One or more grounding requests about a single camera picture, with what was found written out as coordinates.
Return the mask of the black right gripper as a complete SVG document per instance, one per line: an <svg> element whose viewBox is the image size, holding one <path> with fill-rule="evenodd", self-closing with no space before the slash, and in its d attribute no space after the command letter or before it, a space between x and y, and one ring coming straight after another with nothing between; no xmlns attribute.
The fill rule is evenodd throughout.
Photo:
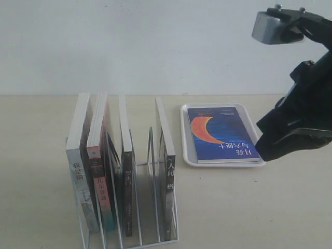
<svg viewBox="0 0 332 249"><path fill-rule="evenodd" d="M317 62L303 61L291 72L290 91L257 123L262 136L255 148L267 162L331 143L331 110L325 103L331 93L331 21L303 7L273 7L265 12L328 50Z"/></svg>

